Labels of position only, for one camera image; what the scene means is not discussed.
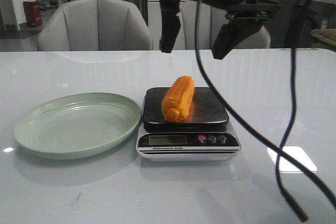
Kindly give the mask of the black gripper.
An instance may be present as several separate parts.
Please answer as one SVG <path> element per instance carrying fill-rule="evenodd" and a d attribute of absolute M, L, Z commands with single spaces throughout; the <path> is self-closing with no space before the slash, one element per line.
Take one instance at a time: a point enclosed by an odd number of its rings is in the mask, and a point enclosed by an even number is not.
<path fill-rule="evenodd" d="M 159 48 L 171 53 L 179 34 L 181 0 L 159 0 L 162 32 Z M 277 0 L 192 0 L 227 12 L 231 20 L 220 29 L 211 47 L 213 57 L 224 59 L 233 49 L 268 49 L 269 32 L 260 20 L 272 19 L 280 10 Z"/>

